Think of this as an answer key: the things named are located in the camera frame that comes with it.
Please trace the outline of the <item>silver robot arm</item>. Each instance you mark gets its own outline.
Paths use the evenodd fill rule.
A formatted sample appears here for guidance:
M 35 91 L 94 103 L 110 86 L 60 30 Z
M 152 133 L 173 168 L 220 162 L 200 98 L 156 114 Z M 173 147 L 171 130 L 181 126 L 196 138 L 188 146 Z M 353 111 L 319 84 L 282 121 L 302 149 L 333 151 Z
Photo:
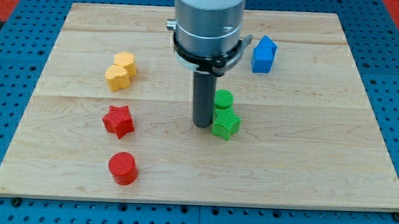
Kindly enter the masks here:
M 221 77 L 252 41 L 241 38 L 246 0 L 175 0 L 173 32 L 177 60 L 192 72 Z

